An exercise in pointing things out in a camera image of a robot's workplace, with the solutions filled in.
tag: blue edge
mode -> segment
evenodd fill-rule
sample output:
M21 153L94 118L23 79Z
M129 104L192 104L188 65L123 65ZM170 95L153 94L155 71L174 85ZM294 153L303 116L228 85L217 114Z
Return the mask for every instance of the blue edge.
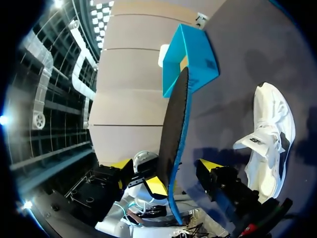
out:
M181 161L183 151L185 148L185 140L186 140L186 135L187 135L187 130L188 130L188 124L189 124L189 116L190 116L190 111L191 111L191 104L192 104L192 84L191 84L191 79L190 79L190 71L188 69L188 89L187 89L187 100L186 100L186 109L185 109L185 116L184 116L184 122L183 122L183 128L182 128L182 133L180 136L180 141L178 144L178 149L177 149L177 154L174 162L174 166L172 168L172 173L169 178L169 184L167 188L167 198L169 202L169 207L176 218L177 222L182 225L182 218L180 216L179 210L177 208L176 202L174 200L174 182L176 180L176 173L178 170L179 163Z

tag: shoe laces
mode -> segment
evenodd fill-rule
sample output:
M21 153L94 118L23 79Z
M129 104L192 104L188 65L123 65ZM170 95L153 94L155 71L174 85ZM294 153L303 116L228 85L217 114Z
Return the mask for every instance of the shoe laces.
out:
M266 133L269 135L274 136L275 142L274 147L278 150L279 153L284 152L284 148L282 147L281 143L281 133L277 126L277 123L287 115L288 108L281 100L275 100L274 94L273 95L273 102L272 102L272 108L273 108L273 117L269 120L259 120L257 124L257 130L258 129L266 129Z

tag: wall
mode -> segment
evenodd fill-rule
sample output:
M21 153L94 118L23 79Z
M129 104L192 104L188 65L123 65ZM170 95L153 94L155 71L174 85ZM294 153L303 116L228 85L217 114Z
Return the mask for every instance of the wall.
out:
M141 150L158 152L168 99L162 97L159 49L197 13L166 2L118 2L99 62L89 130L97 158L109 165Z
M161 126L97 126L89 127L100 165L133 158L142 150L159 152Z
M111 0L95 0L95 4L106 3ZM114 5L122 2L140 2L140 0L115 0ZM200 12L208 17L212 17L226 0L160 0L164 3L175 4L194 12ZM153 0L142 0L142 2L154 2Z

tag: white pipe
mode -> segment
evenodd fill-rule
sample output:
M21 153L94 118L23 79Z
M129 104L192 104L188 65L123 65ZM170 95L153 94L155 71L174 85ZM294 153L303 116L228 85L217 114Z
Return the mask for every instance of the white pipe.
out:
M72 74L72 84L73 87L82 95L88 97L90 100L94 100L95 92L91 90L84 82L82 82L79 79L80 71L83 67L84 60L87 59L89 64L93 67L93 69L97 69L98 66L96 62L94 61L93 56L91 55L90 51L86 47L86 43L81 36L79 30L78 30L78 24L76 24L76 21L72 20L69 24L70 32L73 35L75 41L77 42L77 45L81 49L81 52L79 54L79 57L76 61L76 65L73 70Z
M43 115L44 105L45 105L45 96L48 89L49 81L53 71L53 57L49 50L43 45L34 31L24 38L22 45L29 51L35 58L37 58L43 65L44 69L40 75L40 82L36 90L36 96L34 100L33 107L33 119L38 114Z

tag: ceiling light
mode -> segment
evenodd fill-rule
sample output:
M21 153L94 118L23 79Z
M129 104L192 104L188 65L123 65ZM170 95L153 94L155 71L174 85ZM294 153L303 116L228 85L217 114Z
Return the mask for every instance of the ceiling light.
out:
M110 17L109 16L104 16L104 22L109 22Z
M32 208L32 202L26 201L22 207L22 209L31 209Z
M6 117L6 116L1 116L0 117L0 124L1 125L6 125L8 123L8 121L9 121L8 117Z
M99 26L100 28L103 28L103 27L105 26L105 24L104 24L103 22L99 22L98 26Z
M55 0L54 4L55 4L56 8L61 8L63 6L63 1L62 0Z
M109 7L103 8L103 13L108 13L108 12L110 12L110 8Z
M98 18L98 19L102 19L102 17L103 17L103 13L102 13L102 12L98 12L98 13L97 13L97 18Z
M93 24L97 25L98 24L98 18L93 18Z

